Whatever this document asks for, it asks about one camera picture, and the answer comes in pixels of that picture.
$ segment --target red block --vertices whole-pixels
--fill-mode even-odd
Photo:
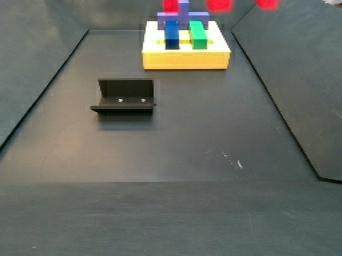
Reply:
[[[178,12],[180,11],[180,3],[178,0],[165,0],[165,12]]]
[[[232,12],[234,0],[208,0],[210,12]]]
[[[257,0],[257,5],[263,10],[277,10],[280,8],[280,4],[281,0]]]

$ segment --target dark surface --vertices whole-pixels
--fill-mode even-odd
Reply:
[[[149,20],[157,20],[162,0],[62,0],[92,29],[144,30]],[[213,20],[230,29],[250,8],[254,0],[236,1],[232,13],[212,14]],[[206,0],[192,0],[192,11],[208,11]]]
[[[54,0],[0,0],[0,147],[88,27]]]
[[[256,8],[234,34],[321,177],[342,180],[342,11],[324,1]]]
[[[229,70],[185,72],[144,71],[138,32],[90,33],[0,153],[0,255],[341,255],[341,185],[224,32]],[[104,77],[153,78],[154,114],[93,112]]]
[[[340,256],[342,187],[320,182],[0,187],[0,254]]]
[[[146,72],[144,35],[93,31],[0,154],[0,182],[316,180],[226,36],[229,70]],[[100,117],[102,77],[154,79],[154,114]]]

